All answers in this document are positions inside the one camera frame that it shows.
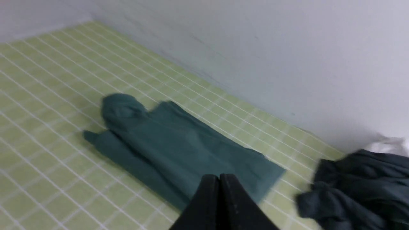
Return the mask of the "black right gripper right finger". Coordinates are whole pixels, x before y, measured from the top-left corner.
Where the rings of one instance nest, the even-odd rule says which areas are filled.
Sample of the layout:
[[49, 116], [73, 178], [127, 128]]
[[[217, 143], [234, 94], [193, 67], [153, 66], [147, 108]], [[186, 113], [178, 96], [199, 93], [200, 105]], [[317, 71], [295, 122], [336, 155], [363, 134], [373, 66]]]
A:
[[220, 230], [278, 230], [233, 174], [220, 175]]

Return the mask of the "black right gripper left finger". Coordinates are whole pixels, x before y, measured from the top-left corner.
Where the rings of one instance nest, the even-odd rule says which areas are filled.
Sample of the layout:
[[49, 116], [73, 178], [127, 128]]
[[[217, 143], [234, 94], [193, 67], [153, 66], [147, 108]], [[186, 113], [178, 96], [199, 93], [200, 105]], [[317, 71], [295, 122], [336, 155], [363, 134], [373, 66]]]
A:
[[216, 230], [219, 202], [219, 178], [206, 174], [187, 207], [171, 230]]

